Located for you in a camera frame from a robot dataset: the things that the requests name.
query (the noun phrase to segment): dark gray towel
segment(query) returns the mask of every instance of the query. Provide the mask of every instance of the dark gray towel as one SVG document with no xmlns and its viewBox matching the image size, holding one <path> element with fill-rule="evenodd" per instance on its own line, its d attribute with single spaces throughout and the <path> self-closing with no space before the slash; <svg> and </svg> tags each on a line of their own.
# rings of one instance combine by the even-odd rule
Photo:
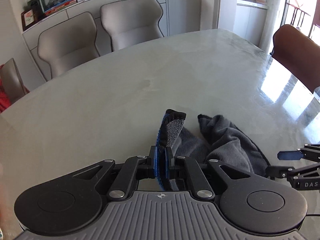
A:
<svg viewBox="0 0 320 240">
<path fill-rule="evenodd" d="M 202 114 L 198 116 L 198 121 L 207 144 L 183 128 L 172 146 L 175 156 L 189 156 L 199 163 L 217 159 L 265 176 L 269 161 L 255 143 L 232 122 L 222 115 L 211 118 Z"/>
</svg>

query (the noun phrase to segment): sunlight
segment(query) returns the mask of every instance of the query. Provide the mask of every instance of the sunlight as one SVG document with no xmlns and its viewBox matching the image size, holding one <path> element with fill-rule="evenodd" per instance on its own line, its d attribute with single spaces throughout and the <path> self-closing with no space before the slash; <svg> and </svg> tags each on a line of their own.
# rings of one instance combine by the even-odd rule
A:
<svg viewBox="0 0 320 240">
<path fill-rule="evenodd" d="M 297 120 L 313 99 L 311 92 L 298 80 L 283 107 L 288 114 Z"/>
<path fill-rule="evenodd" d="M 320 142 L 320 113 L 313 119 L 313 121 L 304 129 L 304 135 L 308 138 L 310 143 Z"/>
<path fill-rule="evenodd" d="M 282 90 L 288 83 L 291 73 L 276 60 L 273 60 L 266 77 L 261 86 L 261 90 L 273 101 L 276 102 Z"/>
</svg>

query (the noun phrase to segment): cable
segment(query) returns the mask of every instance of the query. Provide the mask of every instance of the cable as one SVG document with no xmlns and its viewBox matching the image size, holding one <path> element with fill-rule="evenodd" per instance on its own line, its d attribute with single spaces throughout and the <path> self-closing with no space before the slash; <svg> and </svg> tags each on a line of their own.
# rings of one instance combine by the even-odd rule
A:
<svg viewBox="0 0 320 240">
<path fill-rule="evenodd" d="M 306 217 L 320 217 L 320 214 L 307 214 Z"/>
</svg>

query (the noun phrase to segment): white sideboard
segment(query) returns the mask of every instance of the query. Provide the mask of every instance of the white sideboard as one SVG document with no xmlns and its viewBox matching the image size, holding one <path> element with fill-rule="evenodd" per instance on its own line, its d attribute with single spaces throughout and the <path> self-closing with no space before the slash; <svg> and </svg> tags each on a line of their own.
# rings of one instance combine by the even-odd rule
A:
<svg viewBox="0 0 320 240">
<path fill-rule="evenodd" d="M 267 12 L 268 7 L 265 5 L 239 1 L 236 6 L 233 32 L 241 38 L 259 46 Z"/>
<path fill-rule="evenodd" d="M 26 41 L 26 44 L 28 46 L 28 49 L 31 52 L 31 55 L 33 56 L 35 62 L 37 63 L 39 69 L 43 73 L 44 77 L 46 80 L 51 79 L 51 72 L 50 72 L 50 66 L 41 60 L 38 57 L 37 54 L 37 45 L 38 45 L 38 38 L 39 35 L 61 23 L 64 22 L 74 16 L 77 16 L 83 12 L 90 12 L 97 24 L 97 39 L 96 39 L 96 46 L 98 49 L 99 54 L 105 55 L 111 52 L 111 38 L 108 35 L 108 33 L 103 29 L 100 21 L 100 7 L 104 4 L 112 3 L 115 1 L 120 1 L 120 0 L 84 0 L 79 3 L 76 3 L 70 7 L 67 7 L 66 9 L 59 11 L 45 19 L 43 19 L 41 22 L 35 24 L 28 30 L 23 32 L 23 37 Z M 159 22 L 159 27 L 161 32 L 163 33 L 164 36 L 168 35 L 168 9 L 167 9 L 167 2 L 166 0 L 158 0 L 160 3 L 162 9 L 163 9 L 163 16 L 160 19 Z"/>
</svg>

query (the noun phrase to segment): gray microfiber cloth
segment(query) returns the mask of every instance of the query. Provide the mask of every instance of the gray microfiber cloth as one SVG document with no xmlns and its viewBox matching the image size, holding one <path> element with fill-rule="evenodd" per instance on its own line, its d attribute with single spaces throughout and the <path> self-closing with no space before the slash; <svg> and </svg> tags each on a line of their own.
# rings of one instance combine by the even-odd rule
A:
<svg viewBox="0 0 320 240">
<path fill-rule="evenodd" d="M 175 156 L 189 156 L 198 163 L 217 159 L 249 171 L 265 176 L 265 169 L 270 165 L 256 144 L 238 127 L 222 115 L 213 118 L 198 115 L 200 132 L 207 141 L 195 137 L 183 128 L 172 146 Z"/>
<path fill-rule="evenodd" d="M 265 177 L 270 165 L 255 143 L 222 115 L 211 118 L 198 115 L 204 139 L 183 127 L 186 114 L 168 109 L 159 129 L 155 155 L 155 176 L 164 190 L 179 190 L 179 180 L 167 179 L 164 149 L 171 147 L 174 156 L 188 156 L 198 163 L 217 159 L 242 170 Z"/>
</svg>

